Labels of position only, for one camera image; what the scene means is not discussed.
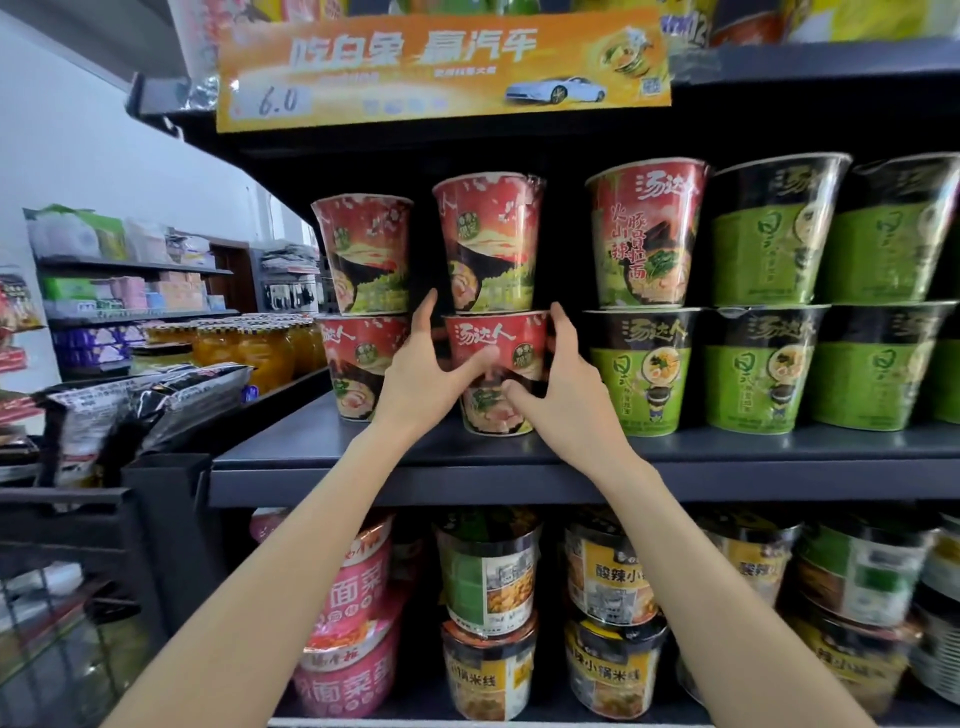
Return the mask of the person's right hand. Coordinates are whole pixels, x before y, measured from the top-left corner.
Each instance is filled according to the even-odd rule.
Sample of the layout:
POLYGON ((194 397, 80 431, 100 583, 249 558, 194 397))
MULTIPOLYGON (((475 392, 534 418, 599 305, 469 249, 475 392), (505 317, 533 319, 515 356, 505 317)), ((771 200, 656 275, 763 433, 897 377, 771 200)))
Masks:
POLYGON ((631 447, 599 371, 579 350, 577 330, 560 303, 550 315, 555 330, 545 422, 533 425, 546 445, 601 489, 627 480, 642 460, 631 447))

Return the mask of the person's left forearm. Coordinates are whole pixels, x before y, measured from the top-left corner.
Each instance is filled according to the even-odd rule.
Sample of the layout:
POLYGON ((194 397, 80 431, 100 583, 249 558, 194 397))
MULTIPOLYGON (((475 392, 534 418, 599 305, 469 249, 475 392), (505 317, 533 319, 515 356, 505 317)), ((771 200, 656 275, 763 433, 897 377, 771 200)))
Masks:
POLYGON ((101 728, 266 728, 378 492, 432 427, 382 406, 169 640, 101 728))

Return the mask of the person's right forearm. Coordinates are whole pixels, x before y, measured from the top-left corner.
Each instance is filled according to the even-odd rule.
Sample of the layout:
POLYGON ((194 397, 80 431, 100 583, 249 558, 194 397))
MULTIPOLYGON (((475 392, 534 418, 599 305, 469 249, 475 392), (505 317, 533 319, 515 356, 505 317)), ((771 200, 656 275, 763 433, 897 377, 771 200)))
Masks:
POLYGON ((716 728, 878 728, 634 452, 590 479, 618 516, 716 728))

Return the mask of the dark metal shelf unit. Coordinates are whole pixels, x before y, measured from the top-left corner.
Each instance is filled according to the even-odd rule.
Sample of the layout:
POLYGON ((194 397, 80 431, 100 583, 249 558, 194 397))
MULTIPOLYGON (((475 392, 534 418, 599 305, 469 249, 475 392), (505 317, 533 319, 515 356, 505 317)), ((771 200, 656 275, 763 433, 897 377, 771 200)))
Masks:
MULTIPOLYGON (((439 180, 501 167, 544 176, 545 245, 536 302, 560 300, 578 317, 596 304, 584 181, 623 161, 689 156, 718 167, 810 151, 859 161, 960 149, 960 39, 722 46, 677 58, 673 103, 574 110, 522 105, 518 113, 411 122, 218 133, 212 103, 186 78, 134 75, 133 119, 243 169, 297 213, 335 183, 384 173, 418 195, 412 243, 414 297, 442 271, 438 214, 426 200, 439 180)), ((284 405, 278 423, 254 425, 211 466, 203 505, 295 505, 335 464, 363 426, 339 419, 332 394, 284 405)), ((632 446, 659 467, 681 502, 880 504, 960 502, 960 426, 921 423, 901 433, 801 425, 751 436, 697 422, 632 446)), ((469 434, 449 416, 380 491, 387 507, 574 505, 600 493, 537 436, 469 434)))

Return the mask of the green label noodle tub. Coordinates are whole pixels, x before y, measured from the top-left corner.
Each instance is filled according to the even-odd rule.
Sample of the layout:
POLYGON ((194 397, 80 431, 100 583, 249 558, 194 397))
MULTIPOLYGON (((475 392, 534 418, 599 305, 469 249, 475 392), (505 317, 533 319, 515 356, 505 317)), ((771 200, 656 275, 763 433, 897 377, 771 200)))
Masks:
POLYGON ((514 633, 534 611, 543 523, 529 506, 460 506, 435 536, 450 618, 482 639, 514 633))
POLYGON ((938 517, 912 506, 858 506, 812 517, 796 550, 798 591, 847 622, 898 626, 939 533, 938 517))

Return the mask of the yellow label noodle tub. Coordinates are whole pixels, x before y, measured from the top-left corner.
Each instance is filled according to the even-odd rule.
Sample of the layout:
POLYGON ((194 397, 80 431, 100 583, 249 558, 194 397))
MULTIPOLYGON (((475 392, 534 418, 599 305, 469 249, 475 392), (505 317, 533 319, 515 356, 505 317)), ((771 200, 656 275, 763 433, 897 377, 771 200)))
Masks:
POLYGON ((803 522, 772 507, 717 506, 693 515, 727 562, 774 607, 803 522))
POLYGON ((912 618, 893 627, 847 620, 802 600, 782 611, 800 640, 874 718, 888 713, 923 629, 912 618))
POLYGON ((575 509, 563 535, 572 603, 604 625, 650 622, 659 606, 626 532, 609 506, 575 509))
POLYGON ((563 639, 574 696, 595 715, 631 722, 652 704, 669 635, 662 611, 639 625, 608 625, 574 610, 563 639))
POLYGON ((473 722, 510 722, 527 706, 539 630, 537 612, 518 629, 479 637, 448 619, 440 627, 450 696, 473 722))

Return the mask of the red and green noodle cup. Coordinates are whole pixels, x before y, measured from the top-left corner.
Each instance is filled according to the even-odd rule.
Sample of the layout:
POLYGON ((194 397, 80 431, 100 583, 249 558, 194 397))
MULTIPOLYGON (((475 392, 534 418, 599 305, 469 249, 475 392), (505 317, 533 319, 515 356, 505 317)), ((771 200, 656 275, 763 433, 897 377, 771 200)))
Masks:
POLYGON ((585 181, 600 310, 683 306, 710 170, 702 159, 671 156, 585 181))

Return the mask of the group of yellow fruit jars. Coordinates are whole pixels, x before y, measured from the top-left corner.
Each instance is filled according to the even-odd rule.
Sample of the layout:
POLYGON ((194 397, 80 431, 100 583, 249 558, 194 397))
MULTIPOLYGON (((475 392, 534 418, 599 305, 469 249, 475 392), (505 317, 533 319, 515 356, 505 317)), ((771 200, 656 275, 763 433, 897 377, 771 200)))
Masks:
POLYGON ((265 396, 328 365, 319 325, 306 313, 253 313, 222 319, 155 322, 130 345, 132 375, 175 365, 250 367, 248 385, 265 396))

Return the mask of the pink noodle bowl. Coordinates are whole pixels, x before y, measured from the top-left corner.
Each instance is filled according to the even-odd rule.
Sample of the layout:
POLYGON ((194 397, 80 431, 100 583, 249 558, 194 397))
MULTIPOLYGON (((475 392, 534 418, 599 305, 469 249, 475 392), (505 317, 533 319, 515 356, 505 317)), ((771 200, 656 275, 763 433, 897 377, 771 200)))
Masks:
POLYGON ((321 632, 343 634, 377 611, 390 580, 395 514, 371 511, 345 552, 318 615, 321 632))
POLYGON ((314 628, 292 676, 309 717, 363 719, 390 695, 406 600, 406 592, 391 588, 366 621, 314 628))

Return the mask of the black snack packets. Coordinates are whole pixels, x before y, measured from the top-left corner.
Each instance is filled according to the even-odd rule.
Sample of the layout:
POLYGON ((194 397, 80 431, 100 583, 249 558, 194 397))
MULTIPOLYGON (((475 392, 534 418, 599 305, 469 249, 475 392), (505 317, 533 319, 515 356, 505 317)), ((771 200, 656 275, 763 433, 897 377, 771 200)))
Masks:
POLYGON ((44 412, 34 486, 118 488, 122 470, 241 407, 255 369, 173 365, 58 384, 33 396, 44 412))

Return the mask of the background shelf with goods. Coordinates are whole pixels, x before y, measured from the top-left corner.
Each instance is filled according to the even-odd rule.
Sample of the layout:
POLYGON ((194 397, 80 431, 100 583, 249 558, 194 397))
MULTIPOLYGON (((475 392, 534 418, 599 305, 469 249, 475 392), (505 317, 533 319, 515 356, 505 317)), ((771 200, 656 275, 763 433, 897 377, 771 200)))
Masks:
POLYGON ((65 381, 128 370, 152 325, 237 312, 244 245, 58 203, 22 213, 65 381))

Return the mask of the rack of colourful snack packets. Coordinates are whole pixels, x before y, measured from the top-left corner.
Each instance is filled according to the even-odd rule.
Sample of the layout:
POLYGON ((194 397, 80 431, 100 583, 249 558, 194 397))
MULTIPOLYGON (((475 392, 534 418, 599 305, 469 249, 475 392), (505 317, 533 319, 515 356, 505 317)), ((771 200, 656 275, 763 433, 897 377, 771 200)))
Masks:
POLYGON ((31 422, 44 411, 33 394, 10 379, 30 367, 24 334, 42 332, 44 322, 31 288, 16 265, 0 264, 0 483, 26 480, 40 457, 31 422))

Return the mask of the noodle tub with white label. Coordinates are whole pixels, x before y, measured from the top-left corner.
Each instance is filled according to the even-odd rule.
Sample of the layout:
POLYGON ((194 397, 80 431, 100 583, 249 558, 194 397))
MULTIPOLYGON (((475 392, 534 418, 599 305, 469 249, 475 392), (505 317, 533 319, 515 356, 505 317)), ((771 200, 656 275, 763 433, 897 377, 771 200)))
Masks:
POLYGON ((939 506, 941 525, 914 594, 921 638, 910 667, 918 682, 960 707, 960 502, 939 506))

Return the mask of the black shopping basket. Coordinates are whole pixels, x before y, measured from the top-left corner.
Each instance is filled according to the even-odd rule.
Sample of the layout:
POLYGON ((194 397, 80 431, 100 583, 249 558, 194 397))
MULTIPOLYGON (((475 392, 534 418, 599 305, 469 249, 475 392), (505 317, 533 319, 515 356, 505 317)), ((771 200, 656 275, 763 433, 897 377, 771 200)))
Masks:
POLYGON ((101 728, 168 636, 132 490, 0 488, 0 728, 101 728))

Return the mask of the row of yellow packets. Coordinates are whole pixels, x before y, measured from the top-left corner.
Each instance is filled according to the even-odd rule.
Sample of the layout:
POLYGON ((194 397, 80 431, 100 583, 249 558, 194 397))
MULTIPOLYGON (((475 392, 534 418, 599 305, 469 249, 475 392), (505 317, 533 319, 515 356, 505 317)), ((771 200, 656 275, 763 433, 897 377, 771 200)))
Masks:
POLYGON ((653 0, 679 51, 724 45, 960 40, 960 0, 653 0))

